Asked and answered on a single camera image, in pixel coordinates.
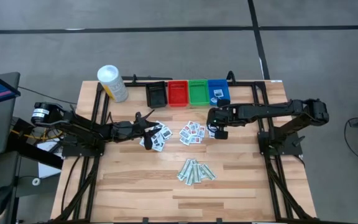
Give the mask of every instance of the black cable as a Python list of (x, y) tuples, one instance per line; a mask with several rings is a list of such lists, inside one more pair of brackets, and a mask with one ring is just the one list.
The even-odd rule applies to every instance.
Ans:
[(346, 142), (347, 147), (350, 149), (351, 152), (353, 152), (353, 154), (354, 154), (355, 156), (358, 157), (357, 153), (353, 151), (353, 149), (352, 149), (351, 146), (349, 145), (349, 143), (348, 143), (348, 141), (347, 141), (347, 138), (346, 138), (346, 128), (347, 128), (347, 124), (350, 125), (350, 121), (353, 120), (353, 119), (357, 119), (357, 118), (351, 118), (351, 119), (348, 119), (348, 120), (346, 121), (346, 123), (345, 123), (345, 128), (344, 128), (344, 130), (343, 130), (343, 135), (344, 135), (344, 139), (345, 139), (345, 142)]
[(69, 103), (69, 104), (74, 104), (74, 105), (76, 105), (76, 103), (69, 102), (69, 101), (65, 101), (65, 100), (59, 100), (58, 98), (54, 98), (54, 97), (51, 97), (51, 96), (48, 96), (48, 95), (39, 93), (39, 92), (37, 92), (37, 91), (30, 90), (30, 89), (28, 89), (28, 88), (24, 88), (24, 87), (21, 87), (21, 86), (19, 86), (19, 88), (21, 88), (21, 89), (23, 89), (23, 90), (27, 90), (27, 91), (33, 92), (33, 93), (36, 93), (36, 94), (39, 94), (39, 95), (44, 96), (44, 97), (47, 97), (47, 98), (51, 98), (51, 99), (53, 99), (53, 100), (57, 100), (57, 101), (60, 101), (60, 102), (64, 102), (64, 103)]
[(96, 178), (97, 173), (98, 173), (98, 166), (96, 165), (96, 163), (94, 163), (92, 165), (91, 171), (88, 173), (88, 176), (85, 179), (85, 182), (78, 189), (76, 195), (73, 197), (69, 205), (67, 205), (64, 211), (56, 218), (56, 220), (67, 220), (67, 218), (70, 216), (71, 212), (73, 211), (78, 201), (81, 200), (84, 191), (87, 189), (87, 186), (89, 186), (91, 181), (93, 181), (93, 179)]
[(295, 158), (297, 158), (303, 164), (303, 166), (306, 167), (303, 159), (299, 158), (299, 156), (297, 156), (297, 155), (293, 155), (293, 156), (295, 156)]
[(71, 174), (73, 173), (75, 164), (77, 164), (77, 162), (78, 162), (79, 159), (80, 159), (80, 157), (78, 156), (78, 157), (76, 158), (76, 160), (74, 161), (74, 163), (73, 163), (71, 169), (70, 169), (70, 173), (68, 173), (65, 190), (63, 191), (62, 207), (60, 208), (60, 212), (61, 212), (61, 213), (63, 213), (63, 207), (64, 207), (64, 203), (65, 203), (65, 197), (66, 197), (66, 191), (67, 191), (68, 183), (69, 183), (69, 181), (70, 181)]
[(112, 117), (111, 117), (111, 111), (109, 111), (109, 115), (107, 116), (105, 123), (107, 123), (109, 121), (109, 119), (110, 119), (111, 123), (113, 124)]
[[(51, 131), (54, 133), (54, 135), (55, 135), (56, 137), (53, 136), (54, 138), (52, 138), (52, 137), (49, 136), (49, 134), (50, 134)], [(63, 134), (63, 133), (61, 133), (61, 134), (59, 135), (58, 133), (55, 132), (54, 129), (50, 128), (50, 129), (47, 131), (47, 137), (48, 137), (48, 139), (46, 139), (45, 141), (52, 140), (52, 141), (54, 141), (54, 142), (60, 142), (60, 141), (61, 141), (60, 136), (61, 136), (62, 134)]]

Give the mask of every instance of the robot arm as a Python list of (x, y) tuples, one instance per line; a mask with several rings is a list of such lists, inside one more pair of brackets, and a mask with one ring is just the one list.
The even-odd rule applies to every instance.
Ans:
[(35, 103), (35, 109), (31, 122), (36, 126), (56, 128), (64, 133), (76, 136), (82, 144), (94, 147), (97, 141), (123, 142), (143, 137), (145, 148), (151, 149), (153, 144), (151, 137), (161, 129), (145, 131), (158, 123), (146, 119), (153, 112), (142, 117), (140, 112), (135, 115), (133, 124), (130, 121), (112, 122), (110, 124), (97, 124), (78, 114), (73, 110), (66, 111), (55, 103)]
[(288, 103), (262, 105), (255, 103), (226, 103), (208, 112), (207, 127), (215, 129), (216, 139), (227, 139), (226, 126), (245, 126), (261, 118), (295, 116), (280, 128), (269, 130), (272, 139), (283, 139), (309, 125), (321, 126), (329, 121), (326, 104), (319, 100), (290, 100)]

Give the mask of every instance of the gray floor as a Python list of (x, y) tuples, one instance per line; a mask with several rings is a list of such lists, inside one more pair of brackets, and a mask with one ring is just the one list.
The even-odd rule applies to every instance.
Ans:
[[(255, 8), (260, 26), (358, 25), (358, 1), (257, 0)], [(0, 0), (0, 29), (251, 24), (247, 1), (239, 0)], [(358, 30), (261, 36), (271, 79), (284, 81), (288, 97), (321, 98), (328, 105), (330, 122), (301, 132), (318, 216), (358, 223), (358, 158), (343, 139), (344, 123), (358, 116)], [(237, 79), (262, 78), (252, 31), (0, 34), (0, 73), (18, 71), (21, 86), (64, 100), (76, 101), (81, 82), (95, 80), (105, 64), (123, 75), (221, 78), (233, 70)], [(15, 115), (28, 120), (42, 100), (51, 101), (23, 90)], [(358, 129), (349, 129), (348, 139), (358, 152)], [(53, 191), (25, 197), (18, 218), (46, 221), (52, 203)], [(29, 207), (40, 212), (29, 213)]]

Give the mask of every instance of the black metal frame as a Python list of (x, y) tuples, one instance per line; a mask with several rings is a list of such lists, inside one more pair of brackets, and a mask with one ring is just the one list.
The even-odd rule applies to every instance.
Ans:
[[(251, 87), (254, 103), (260, 103), (259, 97), (258, 97), (258, 89), (259, 89), (262, 93), (262, 98), (264, 101), (263, 103), (264, 104), (269, 103), (265, 82), (238, 82), (238, 81), (236, 81), (236, 78), (232, 71), (229, 71), (226, 79), (228, 81), (229, 86)], [(146, 84), (150, 83), (150, 82), (136, 82), (136, 80), (138, 80), (138, 79), (134, 75), (132, 82), (126, 83), (126, 87), (140, 87), (140, 86), (145, 86)], [(92, 121), (96, 121), (96, 115), (98, 113), (100, 97), (101, 97), (103, 91), (104, 90), (99, 83), (98, 87), (97, 87), (97, 91), (96, 91), (94, 106), (93, 106), (93, 112), (92, 112), (92, 118), (91, 118)], [(108, 113), (108, 111), (107, 111), (108, 104), (109, 104), (109, 97), (105, 93), (103, 110), (102, 110), (102, 114), (101, 114), (101, 124), (104, 124), (106, 122), (106, 117), (107, 117), (107, 113)], [(273, 119), (268, 118), (267, 122), (268, 122), (268, 128), (273, 128)], [(265, 127), (264, 127), (264, 123), (263, 123), (262, 119), (258, 119), (258, 125), (259, 125), (258, 134), (264, 133)], [(272, 204), (273, 204), (273, 210), (274, 210), (276, 222), (294, 223), (294, 224), (296, 224), (296, 223), (332, 223), (332, 224), (339, 223), (339, 222), (321, 221), (317, 218), (312, 218), (309, 215), (307, 215), (305, 213), (305, 211), (303, 211), (303, 209), (297, 204), (296, 200), (291, 196), (291, 193), (287, 189), (287, 184), (285, 181), (285, 174), (284, 174), (283, 164), (282, 164), (280, 154), (272, 155), (269, 152), (269, 150), (264, 150), (262, 148), (260, 150), (261, 150), (260, 151), (261, 155), (263, 155), (264, 159), (265, 159), (266, 171), (267, 171), (267, 176), (268, 176), (268, 184), (269, 184), (270, 193), (271, 193), (271, 197), (272, 197)], [(274, 156), (274, 158), (275, 158), (275, 165), (276, 165), (278, 173), (276, 173), (273, 168), (270, 156)], [(78, 189), (80, 189), (82, 192), (85, 191), (85, 189), (87, 187), (87, 186), (84, 186), (84, 183), (85, 183), (85, 179), (86, 179), (86, 173), (88, 170), (89, 159), (90, 159), (89, 157), (84, 157), (84, 161), (83, 161), (83, 165), (82, 165), (82, 169), (81, 169), (80, 184), (78, 186)], [(100, 157), (94, 158), (93, 169), (94, 168), (98, 169), (99, 159), (100, 159)], [(89, 185), (89, 194), (88, 194), (88, 201), (86, 204), (85, 218), (79, 219), (79, 213), (80, 213), (80, 207), (81, 207), (81, 200), (79, 200), (78, 203), (76, 204), (75, 209), (74, 209), (74, 214), (73, 214), (72, 220), (56, 220), (55, 223), (90, 223), (93, 199), (94, 199), (94, 191), (95, 191), (95, 187), (96, 187), (96, 179), (97, 178), (94, 177), (94, 179), (91, 181), (91, 183)], [(285, 211), (287, 214), (286, 218), (283, 218), (281, 216), (276, 186), (280, 189), (280, 191), (283, 194)], [(295, 211), (295, 213), (298, 215), (298, 217), (300, 217), (300, 219), (294, 219), (292, 211)], [(118, 224), (135, 224), (135, 223), (126, 223), (126, 222), (120, 222), (120, 223), (114, 222), (114, 223), (115, 224), (117, 224), (117, 223)], [(139, 223), (148, 224), (149, 219), (144, 218), (143, 222), (139, 222)], [(172, 224), (172, 223), (178, 223), (178, 222), (164, 222), (164, 223)], [(223, 223), (223, 220), (221, 218), (217, 218), (216, 222), (187, 222), (187, 223), (194, 223), (194, 224)], [(230, 223), (231, 224), (246, 224), (246, 223), (251, 223), (251, 222), (230, 222)]]

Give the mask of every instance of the desk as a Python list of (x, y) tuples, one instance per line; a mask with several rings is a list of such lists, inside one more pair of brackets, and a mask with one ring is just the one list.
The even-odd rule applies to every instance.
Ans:
[[(83, 82), (81, 87), (76, 112), (88, 119), (97, 83)], [(269, 103), (287, 101), (283, 83), (266, 81), (266, 87)], [(147, 107), (144, 87), (129, 87), (128, 91), (125, 102), (110, 101), (109, 111), (114, 121), (133, 121), (137, 111), (147, 114), (151, 110)], [(232, 103), (253, 102), (249, 87), (230, 87), (230, 95)], [(101, 108), (102, 105), (97, 121), (100, 121)], [(274, 221), (265, 162), (259, 154), (256, 138), (259, 130), (256, 122), (246, 127), (228, 127), (228, 140), (205, 138), (202, 144), (191, 146), (179, 141), (181, 128), (189, 120), (205, 124), (208, 110), (209, 106), (155, 110), (149, 121), (161, 121), (173, 131), (163, 152), (146, 151), (139, 145), (140, 139), (107, 144), (100, 159), (91, 222), (141, 222), (143, 217), (149, 217), (150, 222), (215, 222), (216, 218), (223, 218), (224, 222)], [(273, 121), (281, 126), (290, 119), (281, 117)], [(193, 186), (177, 180), (177, 172), (189, 158), (209, 165), (218, 178)], [(74, 160), (68, 158), (63, 163), (51, 218), (60, 214), (63, 190)], [(315, 216), (303, 165), (293, 156), (282, 156), (282, 160), (289, 191), (307, 213)], [(77, 191), (80, 164), (82, 158), (68, 185), (65, 206)], [(284, 217), (282, 195), (277, 192)], [(85, 193), (80, 218), (84, 217), (87, 198)]]
[[(20, 74), (17, 72), (0, 74), (0, 79), (4, 80), (14, 88), (19, 84)], [(0, 153), (6, 150), (9, 127), (13, 114), (15, 99), (0, 102)], [(0, 154), (0, 187), (11, 184), (18, 174), (17, 161), (19, 155), (16, 152)], [(5, 212), (0, 216), (0, 223), (12, 223), (16, 219), (16, 187), (11, 195), (10, 201), (6, 206)]]

